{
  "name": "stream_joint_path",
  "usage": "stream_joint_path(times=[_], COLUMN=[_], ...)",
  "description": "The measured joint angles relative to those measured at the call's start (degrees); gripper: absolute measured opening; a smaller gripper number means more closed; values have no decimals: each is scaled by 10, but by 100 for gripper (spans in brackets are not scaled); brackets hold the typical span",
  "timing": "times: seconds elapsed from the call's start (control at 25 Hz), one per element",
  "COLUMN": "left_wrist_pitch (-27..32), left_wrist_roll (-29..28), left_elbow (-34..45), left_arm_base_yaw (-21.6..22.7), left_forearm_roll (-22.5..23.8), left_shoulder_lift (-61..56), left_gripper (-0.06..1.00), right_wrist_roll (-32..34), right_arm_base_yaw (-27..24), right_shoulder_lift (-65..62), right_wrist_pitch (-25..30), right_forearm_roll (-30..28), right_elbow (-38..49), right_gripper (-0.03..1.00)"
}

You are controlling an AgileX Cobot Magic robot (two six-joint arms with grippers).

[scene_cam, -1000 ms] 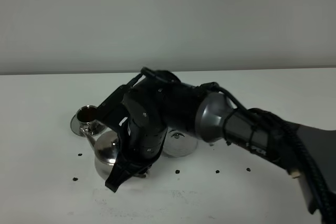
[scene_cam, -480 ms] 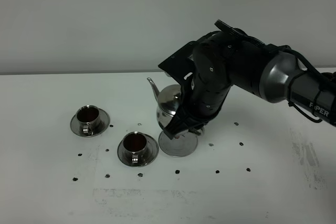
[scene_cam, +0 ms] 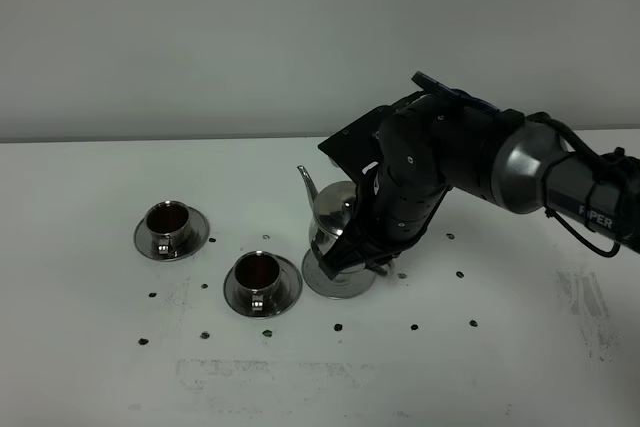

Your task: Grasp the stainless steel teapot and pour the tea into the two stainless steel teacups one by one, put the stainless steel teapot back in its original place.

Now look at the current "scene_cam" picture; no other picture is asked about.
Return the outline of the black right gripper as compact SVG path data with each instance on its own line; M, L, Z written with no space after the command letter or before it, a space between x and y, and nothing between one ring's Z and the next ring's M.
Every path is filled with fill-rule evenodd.
M320 255L319 266L329 279L361 264L382 264L412 248L450 191L447 184L402 183L385 164L367 177L365 187L350 226Z

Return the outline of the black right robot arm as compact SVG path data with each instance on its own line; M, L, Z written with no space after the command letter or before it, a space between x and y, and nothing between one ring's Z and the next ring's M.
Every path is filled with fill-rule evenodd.
M501 110L416 73L417 91L377 107L320 148L355 183L354 212L318 253L328 277L380 266L426 233L459 189L516 214L543 210L566 230L583 225L615 248L639 247L639 162L598 154L544 112Z

